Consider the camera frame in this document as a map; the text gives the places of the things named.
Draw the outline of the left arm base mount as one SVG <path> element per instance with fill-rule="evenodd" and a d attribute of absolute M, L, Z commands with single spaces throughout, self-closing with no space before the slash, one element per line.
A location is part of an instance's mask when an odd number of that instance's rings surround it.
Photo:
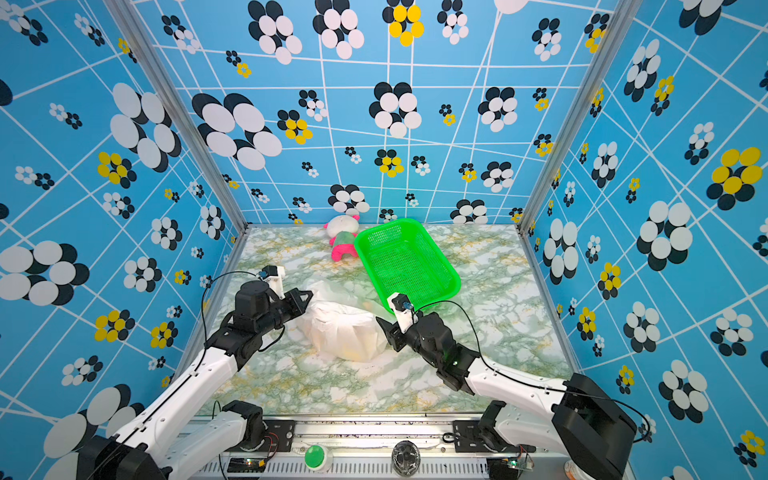
<path fill-rule="evenodd" d="M 248 435 L 235 451 L 283 453 L 290 452 L 297 422 L 286 419 L 266 419 L 256 434 Z"/>

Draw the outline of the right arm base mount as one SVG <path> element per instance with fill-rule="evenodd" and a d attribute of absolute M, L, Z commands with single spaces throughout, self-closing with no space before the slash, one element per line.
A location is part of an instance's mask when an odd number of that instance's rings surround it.
<path fill-rule="evenodd" d="M 441 436 L 442 442 L 454 446 L 457 453 L 535 453 L 537 448 L 529 444 L 510 444 L 490 427 L 479 420 L 454 420 L 451 430 Z"/>

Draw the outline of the white plastic bag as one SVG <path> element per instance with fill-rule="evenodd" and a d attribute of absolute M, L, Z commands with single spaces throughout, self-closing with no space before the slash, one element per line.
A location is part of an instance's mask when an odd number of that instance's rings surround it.
<path fill-rule="evenodd" d="M 353 362 L 370 362 L 384 352 L 388 343 L 377 318 L 395 321 L 386 308 L 326 280 L 310 283 L 307 290 L 312 298 L 296 322 L 319 352 Z"/>

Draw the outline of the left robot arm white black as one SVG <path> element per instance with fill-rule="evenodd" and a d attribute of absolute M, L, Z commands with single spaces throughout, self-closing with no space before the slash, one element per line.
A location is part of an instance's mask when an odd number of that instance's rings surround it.
<path fill-rule="evenodd" d="M 205 426 L 181 431 L 210 397 L 264 350 L 266 334 L 303 315 L 310 290 L 282 291 L 280 278 L 241 285 L 235 307 L 205 341 L 203 350 L 150 406 L 108 438 L 95 436 L 77 454 L 78 479 L 189 479 L 211 460 L 237 447 L 275 450 L 261 407 L 231 401 Z"/>

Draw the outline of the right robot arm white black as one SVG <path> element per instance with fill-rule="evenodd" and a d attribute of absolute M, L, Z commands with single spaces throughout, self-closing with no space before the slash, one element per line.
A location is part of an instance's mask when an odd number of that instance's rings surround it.
<path fill-rule="evenodd" d="M 436 313 L 376 321 L 395 351 L 412 349 L 447 387 L 490 399 L 479 423 L 490 449 L 535 446 L 568 455 L 594 479 L 623 478 L 638 427 L 587 376 L 537 377 L 487 361 L 457 342 Z"/>

